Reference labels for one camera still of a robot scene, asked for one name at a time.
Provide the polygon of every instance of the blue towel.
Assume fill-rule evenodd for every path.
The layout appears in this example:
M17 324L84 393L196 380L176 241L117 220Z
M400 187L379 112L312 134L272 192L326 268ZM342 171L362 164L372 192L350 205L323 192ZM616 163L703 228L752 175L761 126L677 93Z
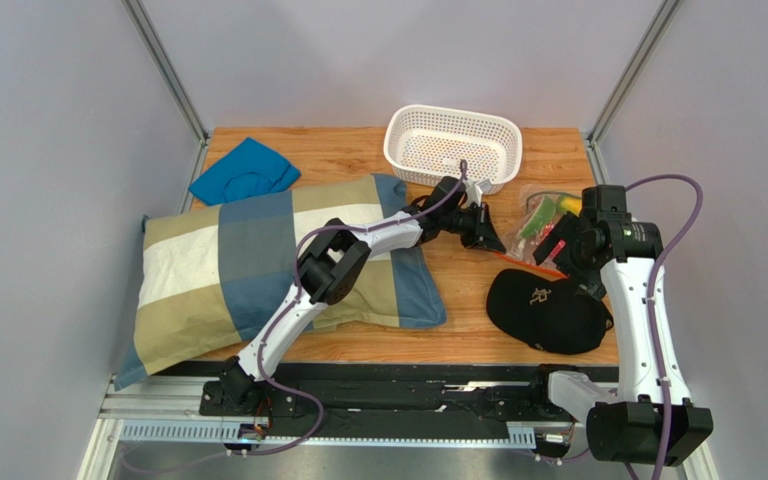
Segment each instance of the blue towel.
M276 151L246 138L189 187L207 205L282 192L298 178L298 171Z

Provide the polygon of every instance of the yellow object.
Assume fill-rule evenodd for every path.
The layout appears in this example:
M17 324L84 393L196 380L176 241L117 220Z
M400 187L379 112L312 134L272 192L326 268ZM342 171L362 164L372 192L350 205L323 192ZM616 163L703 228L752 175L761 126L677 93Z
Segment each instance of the yellow object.
M573 197L559 197L556 206L561 213L570 212L579 216L579 211L582 210L582 200Z

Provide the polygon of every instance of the white basket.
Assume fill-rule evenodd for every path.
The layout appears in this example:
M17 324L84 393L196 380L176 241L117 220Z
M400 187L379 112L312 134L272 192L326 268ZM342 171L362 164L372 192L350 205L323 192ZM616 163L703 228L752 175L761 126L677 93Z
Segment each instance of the white basket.
M390 120L384 156L397 177L430 186L446 175L460 177L458 164L467 160L467 179L490 180L493 194L520 171L523 136L501 117L408 105Z

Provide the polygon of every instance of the pillowcase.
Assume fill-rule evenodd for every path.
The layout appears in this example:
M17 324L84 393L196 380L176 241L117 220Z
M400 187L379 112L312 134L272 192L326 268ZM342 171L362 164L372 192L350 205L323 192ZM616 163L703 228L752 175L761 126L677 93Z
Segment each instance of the pillowcase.
M335 217L389 217L406 205L406 190L373 174L148 220L135 334L115 388L256 337L292 285L296 242ZM370 259L352 292L307 328L352 320L414 329L446 321L420 248Z

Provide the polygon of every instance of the wooden table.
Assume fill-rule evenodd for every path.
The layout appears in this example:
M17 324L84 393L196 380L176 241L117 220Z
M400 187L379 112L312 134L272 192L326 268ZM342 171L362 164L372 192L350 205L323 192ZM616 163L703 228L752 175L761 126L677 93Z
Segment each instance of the wooden table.
M497 233L502 235L520 216L518 197L526 185L594 184L582 137L575 129L523 130L523 162L517 178L496 195L485 197ZM302 176L292 188L353 180L372 172L392 173L384 158L384 128L218 128L204 170L246 137L284 155ZM408 201L430 187L408 184ZM203 208L195 201L192 208ZM529 348L498 330L485 313L485 298L494 277L517 268L490 252L466 250L455 235L440 235L422 247L443 298L448 320L429 330L404 330L350 322L335 331L302 335L284 357L293 362L392 362L437 364L618 364L614 331L600 348L566 356ZM244 344L201 358L224 360Z

